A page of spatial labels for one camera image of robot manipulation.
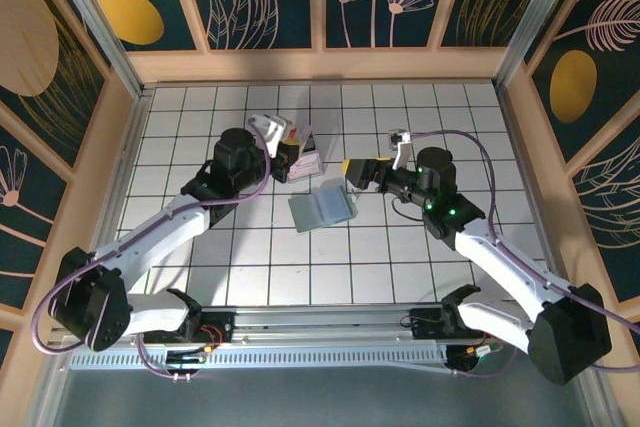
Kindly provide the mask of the aluminium table side rail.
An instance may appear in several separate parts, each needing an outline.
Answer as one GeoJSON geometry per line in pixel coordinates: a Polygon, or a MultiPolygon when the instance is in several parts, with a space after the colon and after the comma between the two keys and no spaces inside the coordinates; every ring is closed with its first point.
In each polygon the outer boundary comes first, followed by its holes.
{"type": "Polygon", "coordinates": [[[98,247],[112,242],[118,231],[154,93],[154,88],[145,88],[132,104],[101,212],[89,244],[90,251],[95,251],[98,247]]]}
{"type": "Polygon", "coordinates": [[[504,88],[497,88],[497,99],[503,113],[510,142],[513,146],[516,161],[523,178],[524,190],[531,207],[532,217],[540,238],[541,247],[549,269],[559,277],[566,278],[567,272],[559,251],[552,245],[548,230],[547,216],[544,209],[542,192],[537,182],[534,165],[527,150],[522,129],[517,120],[515,110],[504,88]]]}

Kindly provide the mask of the grey metal platform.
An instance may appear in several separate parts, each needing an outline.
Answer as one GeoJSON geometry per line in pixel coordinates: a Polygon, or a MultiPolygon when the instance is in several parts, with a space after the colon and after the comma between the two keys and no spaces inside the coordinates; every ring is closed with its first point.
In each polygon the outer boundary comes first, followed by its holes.
{"type": "Polygon", "coordinates": [[[47,368],[19,427],[630,427],[602,382],[548,383],[507,352],[479,377],[403,367],[47,368]]]}

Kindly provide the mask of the white card with pink lines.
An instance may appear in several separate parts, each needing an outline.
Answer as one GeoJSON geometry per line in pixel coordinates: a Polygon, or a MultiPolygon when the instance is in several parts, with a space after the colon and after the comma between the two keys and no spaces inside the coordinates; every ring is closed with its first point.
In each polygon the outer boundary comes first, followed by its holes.
{"type": "Polygon", "coordinates": [[[305,177],[313,177],[324,172],[323,161],[317,152],[300,157],[289,169],[287,180],[296,182],[305,177]]]}

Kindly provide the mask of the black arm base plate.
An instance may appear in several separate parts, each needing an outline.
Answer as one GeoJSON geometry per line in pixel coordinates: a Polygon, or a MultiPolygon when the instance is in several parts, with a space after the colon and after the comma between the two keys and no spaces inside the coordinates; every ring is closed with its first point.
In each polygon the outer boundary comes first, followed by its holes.
{"type": "Polygon", "coordinates": [[[209,344],[230,343],[234,330],[235,316],[233,312],[205,311],[201,314],[198,335],[209,344]]]}
{"type": "Polygon", "coordinates": [[[481,345],[492,338],[480,330],[470,329],[451,320],[440,308],[413,308],[401,320],[414,340],[467,340],[481,345]]]}

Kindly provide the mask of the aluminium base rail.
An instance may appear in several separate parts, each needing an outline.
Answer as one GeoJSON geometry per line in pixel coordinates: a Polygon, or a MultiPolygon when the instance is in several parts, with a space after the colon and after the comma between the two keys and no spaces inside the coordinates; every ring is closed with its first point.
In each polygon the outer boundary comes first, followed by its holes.
{"type": "Polygon", "coordinates": [[[198,335],[201,314],[205,311],[233,312],[235,330],[256,327],[268,330],[284,328],[371,327],[396,324],[413,308],[440,308],[451,320],[470,329],[480,330],[521,350],[527,350],[535,337],[544,340],[555,334],[568,335],[575,331],[584,334],[589,311],[579,303],[563,299],[556,304],[546,302],[541,312],[528,317],[513,302],[494,305],[479,302],[450,302],[423,304],[409,309],[369,309],[355,307],[313,307],[297,310],[220,310],[202,307],[190,298],[181,299],[168,292],[162,299],[133,296],[118,305],[88,307],[52,303],[50,315],[62,324],[83,345],[94,352],[104,351],[121,338],[140,334],[151,343],[196,343],[203,341],[198,335]]]}

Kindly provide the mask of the aluminium corner post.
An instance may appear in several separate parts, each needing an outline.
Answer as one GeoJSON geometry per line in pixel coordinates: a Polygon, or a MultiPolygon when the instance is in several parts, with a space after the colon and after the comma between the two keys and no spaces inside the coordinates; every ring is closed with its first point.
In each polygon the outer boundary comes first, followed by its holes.
{"type": "Polygon", "coordinates": [[[143,83],[136,73],[126,50],[99,5],[98,0],[73,0],[73,4],[84,16],[87,26],[94,34],[101,50],[123,81],[127,90],[136,99],[143,94],[143,83]]]}
{"type": "Polygon", "coordinates": [[[501,96],[521,65],[536,35],[542,29],[558,0],[531,0],[508,44],[503,60],[494,77],[494,87],[501,96]]]}

